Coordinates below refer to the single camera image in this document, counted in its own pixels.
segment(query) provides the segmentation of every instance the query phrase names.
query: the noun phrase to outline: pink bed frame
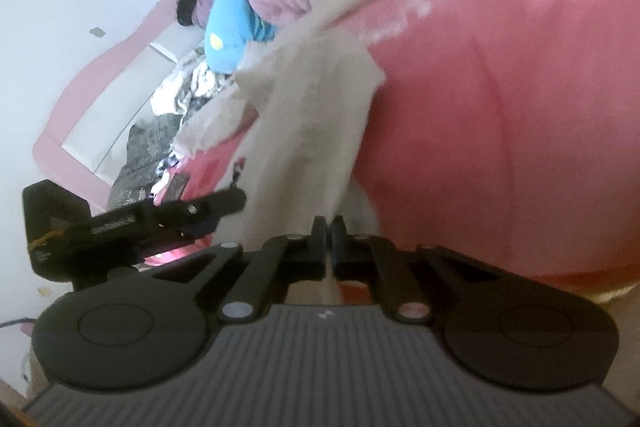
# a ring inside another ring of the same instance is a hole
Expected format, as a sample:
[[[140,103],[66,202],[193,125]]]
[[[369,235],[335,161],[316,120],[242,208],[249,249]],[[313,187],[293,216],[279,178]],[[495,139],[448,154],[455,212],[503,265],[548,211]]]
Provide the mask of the pink bed frame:
[[[106,210],[110,186],[65,151],[62,144],[100,93],[175,21],[176,2],[161,0],[130,37],[92,60],[73,77],[33,146],[33,158],[47,178],[100,210]]]

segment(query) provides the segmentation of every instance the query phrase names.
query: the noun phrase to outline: white sheet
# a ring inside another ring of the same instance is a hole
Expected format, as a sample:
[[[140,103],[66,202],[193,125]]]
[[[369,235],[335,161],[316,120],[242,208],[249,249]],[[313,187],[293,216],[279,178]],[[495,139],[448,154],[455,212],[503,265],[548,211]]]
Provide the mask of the white sheet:
[[[347,193],[370,102],[384,79],[367,49],[337,30],[281,48],[237,73],[239,89],[260,118],[236,151],[246,159],[239,187],[247,205],[222,220],[216,241],[253,249],[274,235],[308,233],[314,216],[331,220]],[[230,174],[219,187],[228,185]]]
[[[174,67],[173,62],[146,47],[82,115],[62,147],[95,172]]]

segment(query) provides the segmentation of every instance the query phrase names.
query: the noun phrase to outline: white cloth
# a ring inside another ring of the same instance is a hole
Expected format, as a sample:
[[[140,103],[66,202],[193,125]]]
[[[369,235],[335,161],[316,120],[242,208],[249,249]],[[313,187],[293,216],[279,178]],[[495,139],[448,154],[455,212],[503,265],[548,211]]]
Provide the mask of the white cloth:
[[[248,42],[238,63],[238,71],[258,64],[268,54],[268,42]],[[177,158],[193,158],[229,138],[240,127],[252,123],[258,114],[246,95],[232,84],[204,105],[180,128],[172,142]]]
[[[162,177],[151,187],[150,193],[153,196],[156,196],[162,192],[162,189],[165,188],[169,182],[171,181],[171,173],[168,171],[164,171],[162,173]]]
[[[190,51],[175,65],[174,70],[151,95],[154,115],[187,114],[194,98],[213,98],[228,86],[222,73],[207,66],[202,46]]]
[[[370,102],[384,79],[367,49],[338,30],[276,49],[236,73],[260,118],[235,155],[245,158],[238,185],[247,204],[221,221],[216,242],[254,249],[273,235],[308,233],[314,216],[331,220],[344,206]]]

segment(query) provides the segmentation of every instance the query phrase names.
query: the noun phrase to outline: gray ribbed surface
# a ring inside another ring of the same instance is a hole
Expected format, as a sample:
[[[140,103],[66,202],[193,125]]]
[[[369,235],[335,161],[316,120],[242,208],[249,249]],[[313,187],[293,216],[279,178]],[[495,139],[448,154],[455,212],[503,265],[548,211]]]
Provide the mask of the gray ribbed surface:
[[[118,396],[52,387],[28,409],[42,427],[626,427],[596,386],[555,396],[492,387],[426,328],[377,307],[276,306],[228,327],[184,374]]]

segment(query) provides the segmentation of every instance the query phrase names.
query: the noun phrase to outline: bed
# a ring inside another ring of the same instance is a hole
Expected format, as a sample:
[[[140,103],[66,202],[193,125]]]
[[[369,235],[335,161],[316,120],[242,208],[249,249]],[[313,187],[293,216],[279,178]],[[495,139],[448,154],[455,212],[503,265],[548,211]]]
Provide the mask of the bed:
[[[176,1],[161,0],[135,33],[70,81],[34,144],[43,173],[96,210],[107,209],[126,163],[130,129],[154,117],[154,90],[204,36],[202,29],[175,21]]]
[[[536,47],[527,40],[535,32],[515,32],[510,23],[523,14],[532,28],[550,19],[512,0],[490,1],[318,0],[311,13],[283,29],[279,45],[337,25],[361,37],[388,74],[371,106],[354,178],[381,232],[400,247],[446,245],[581,291],[640,279],[640,126],[632,96],[640,64],[625,51],[630,36],[614,24],[632,14],[607,14],[609,42],[597,46],[619,59],[590,63],[608,84],[595,89],[587,74],[589,95],[576,99],[569,80],[584,56],[565,49],[576,62],[555,69],[559,57],[545,62],[542,53],[554,50],[540,48],[549,28],[540,30],[544,37]],[[538,9],[546,0],[527,1]],[[105,208],[124,163],[128,129],[148,115],[149,96],[180,54],[202,38],[172,25],[174,2],[163,0],[133,36],[73,79],[34,147],[47,176],[97,208]],[[572,41],[572,27],[570,35],[557,29],[555,35]],[[468,36],[468,28],[478,31]],[[491,34],[482,28],[492,28]],[[529,78],[536,68],[523,70],[525,58],[503,53],[503,42],[541,54],[537,64],[547,67],[545,74]],[[492,74],[478,57],[491,62]],[[619,63],[628,68],[617,69]],[[520,89],[511,82],[516,73],[532,84]],[[134,77],[140,80],[127,80]],[[105,108],[124,97],[130,103],[115,118]],[[593,102],[601,97],[606,104]],[[246,131],[196,155],[186,168],[193,178],[185,198],[216,188]],[[598,136],[594,143],[592,136]]]

